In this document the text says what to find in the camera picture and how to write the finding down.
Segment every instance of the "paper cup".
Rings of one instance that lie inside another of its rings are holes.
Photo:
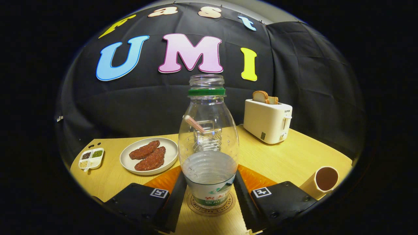
[[[299,188],[318,200],[336,187],[338,177],[338,171],[335,168],[331,166],[323,166],[319,168]]]

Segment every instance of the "black fabric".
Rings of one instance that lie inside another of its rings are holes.
[[[147,17],[163,7],[177,7],[177,13]],[[220,64],[224,71],[225,103],[242,124],[245,100],[256,90],[279,97],[293,106],[291,128],[316,138],[354,157],[362,148],[364,111],[355,76],[343,56],[326,38],[298,22],[265,26],[249,16],[222,8],[217,19],[197,13],[201,3],[176,3],[146,9],[101,37],[98,32],[81,50],[68,70],[59,93],[56,116],[62,156],[71,164],[94,138],[126,138],[177,133],[189,104],[189,78],[202,74],[198,65],[188,71],[180,57],[181,71],[162,74],[167,42],[163,36],[185,34],[193,45],[204,36],[220,38]],[[257,29],[245,27],[238,16],[247,17]],[[96,68],[101,50],[122,42],[112,66],[125,62],[133,37],[149,35],[136,67],[121,78],[100,81]],[[241,77],[245,47],[257,53],[257,81]]]
[[[366,115],[351,66],[327,38],[304,23],[273,23],[267,29],[274,59],[273,94],[293,107],[290,128],[358,157]]]

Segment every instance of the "plastic bottle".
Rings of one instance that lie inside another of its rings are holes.
[[[222,207],[238,166],[238,133],[224,103],[223,76],[190,78],[190,105],[178,134],[179,159],[196,203],[205,209]]]

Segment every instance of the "yellow letter i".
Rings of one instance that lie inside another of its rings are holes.
[[[255,58],[257,54],[245,47],[241,48],[244,53],[244,71],[241,73],[241,77],[245,80],[257,81],[257,75],[255,75]]]

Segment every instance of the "toaster knob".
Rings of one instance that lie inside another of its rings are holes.
[[[286,139],[286,137],[287,137],[287,133],[283,133],[283,134],[280,136],[280,139],[281,139],[281,140],[284,140],[284,139]]]

